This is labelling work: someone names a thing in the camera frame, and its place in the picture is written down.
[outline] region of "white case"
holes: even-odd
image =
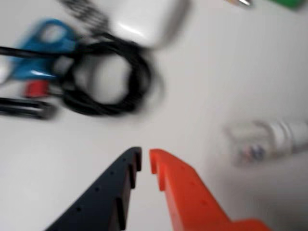
[[[158,47],[174,32],[186,3],[186,0],[124,0],[110,18],[111,32],[143,47]]]

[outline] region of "white table surface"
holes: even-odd
[[[106,2],[112,12],[120,1]],[[232,219],[307,230],[305,153],[238,169],[222,149],[221,130],[230,121],[308,118],[308,6],[293,12],[267,0],[254,4],[246,10],[192,0],[177,38],[154,52],[164,85],[154,87],[138,115],[93,118],[61,107],[51,122],[1,116],[0,230],[44,230],[131,146],[143,148],[143,169],[128,231],[172,230],[150,173],[150,148],[192,165]],[[1,1],[0,45],[14,46],[43,17],[78,25],[56,0]],[[115,82],[103,89],[117,88]],[[16,97],[23,88],[10,83],[0,95]]]

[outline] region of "green object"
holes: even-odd
[[[273,0],[273,1],[276,1],[290,8],[295,8],[298,7],[300,4],[302,4],[304,0]]]

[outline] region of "hole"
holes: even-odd
[[[40,40],[46,43],[54,43],[64,37],[66,30],[58,25],[47,26],[40,35]]]
[[[202,201],[201,201],[201,204],[202,204],[203,206],[207,206],[207,202],[206,202],[205,200],[202,200]]]

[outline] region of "patterned cable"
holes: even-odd
[[[108,16],[89,0],[59,0],[76,19],[85,24],[92,36],[108,31]]]

